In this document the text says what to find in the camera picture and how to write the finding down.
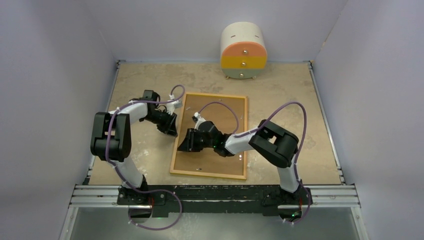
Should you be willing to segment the brown backing board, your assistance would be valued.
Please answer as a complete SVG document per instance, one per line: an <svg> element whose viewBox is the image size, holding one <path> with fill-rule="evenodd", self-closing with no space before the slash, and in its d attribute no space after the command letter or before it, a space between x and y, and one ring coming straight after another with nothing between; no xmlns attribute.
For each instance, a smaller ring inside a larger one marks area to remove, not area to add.
<svg viewBox="0 0 424 240"><path fill-rule="evenodd" d="M211 104L203 109L200 115L207 121L212 121L217 129L224 134L230 134L237 127L238 133L247 130L248 101L246 96L230 95L201 95L199 93L188 93L184 96L183 107L178 114L177 130L178 136L175 140L170 173L181 175L194 175L215 178L227 178L243 180L247 179L247 153L241 152L231 157L221 157L211 148L205 148L200 152L178 151L178 146L183 142L187 129L193 128L195 122L192 116L210 102L221 102Z"/></svg>

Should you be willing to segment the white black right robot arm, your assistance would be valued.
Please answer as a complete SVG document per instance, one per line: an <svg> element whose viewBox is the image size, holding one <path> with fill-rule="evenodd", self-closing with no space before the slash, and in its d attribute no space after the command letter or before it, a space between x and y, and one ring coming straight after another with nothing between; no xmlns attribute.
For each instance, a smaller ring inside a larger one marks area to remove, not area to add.
<svg viewBox="0 0 424 240"><path fill-rule="evenodd" d="M305 137L298 138L294 133L266 119L257 128L238 133L223 133L212 121L196 123L186 131L179 144L179 152L201 152L213 149L221 157L232 157L238 153L255 150L277 168L280 196L288 204L300 198L302 183L297 161Z"/></svg>

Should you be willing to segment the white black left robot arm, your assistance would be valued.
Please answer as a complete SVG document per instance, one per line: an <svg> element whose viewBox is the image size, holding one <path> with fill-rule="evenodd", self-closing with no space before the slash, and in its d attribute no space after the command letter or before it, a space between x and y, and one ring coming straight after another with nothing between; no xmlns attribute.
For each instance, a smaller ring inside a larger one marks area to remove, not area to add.
<svg viewBox="0 0 424 240"><path fill-rule="evenodd" d="M157 92L145 90L142 97L133 98L113 111L94 115L90 151L114 169L122 187L130 189L129 197L138 205L148 201L149 189L145 176L139 172L130 156L131 126L147 121L161 133L177 137L177 114L174 111L181 106L180 99L170 94L169 100L162 101Z"/></svg>

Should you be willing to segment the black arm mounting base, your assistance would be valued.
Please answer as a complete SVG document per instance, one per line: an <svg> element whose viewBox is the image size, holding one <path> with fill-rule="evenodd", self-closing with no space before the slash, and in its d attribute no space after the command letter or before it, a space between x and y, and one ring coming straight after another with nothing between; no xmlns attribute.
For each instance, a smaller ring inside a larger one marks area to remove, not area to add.
<svg viewBox="0 0 424 240"><path fill-rule="evenodd" d="M149 185L149 193L119 187L117 205L146 208L154 218L170 213L262 214L295 221L313 203L311 190L289 193L271 185Z"/></svg>

